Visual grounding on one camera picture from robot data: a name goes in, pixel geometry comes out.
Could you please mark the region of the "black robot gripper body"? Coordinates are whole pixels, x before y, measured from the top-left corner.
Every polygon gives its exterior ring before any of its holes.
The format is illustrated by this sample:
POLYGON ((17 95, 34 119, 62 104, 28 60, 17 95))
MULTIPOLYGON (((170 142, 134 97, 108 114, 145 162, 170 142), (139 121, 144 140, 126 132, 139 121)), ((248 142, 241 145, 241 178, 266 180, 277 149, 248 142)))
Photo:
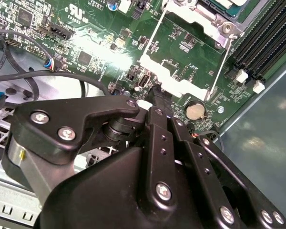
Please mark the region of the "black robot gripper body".
POLYGON ((150 220, 137 204, 142 150, 110 156, 60 183, 38 218, 40 229, 200 229, 184 170, 175 164, 177 208, 167 220, 150 220))

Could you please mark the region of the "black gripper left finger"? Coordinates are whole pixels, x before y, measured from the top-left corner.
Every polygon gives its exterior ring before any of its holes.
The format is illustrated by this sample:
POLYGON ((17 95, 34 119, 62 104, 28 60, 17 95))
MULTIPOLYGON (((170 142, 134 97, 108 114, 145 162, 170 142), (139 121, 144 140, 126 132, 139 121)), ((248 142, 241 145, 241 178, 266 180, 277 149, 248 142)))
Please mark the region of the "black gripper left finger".
POLYGON ((63 181, 104 159, 141 149, 137 204, 174 211, 172 112, 159 94, 150 101, 108 95, 29 102, 16 108, 3 167, 37 196, 43 208, 63 181))

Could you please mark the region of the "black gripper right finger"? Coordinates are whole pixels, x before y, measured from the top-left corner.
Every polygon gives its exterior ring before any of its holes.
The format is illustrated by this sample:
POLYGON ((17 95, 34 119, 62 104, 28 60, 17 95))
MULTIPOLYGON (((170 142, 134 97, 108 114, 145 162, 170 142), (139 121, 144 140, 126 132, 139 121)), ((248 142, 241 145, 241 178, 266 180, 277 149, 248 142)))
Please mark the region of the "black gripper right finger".
POLYGON ((286 229, 280 210, 206 135, 193 138, 174 116, 168 127, 203 228, 286 229))

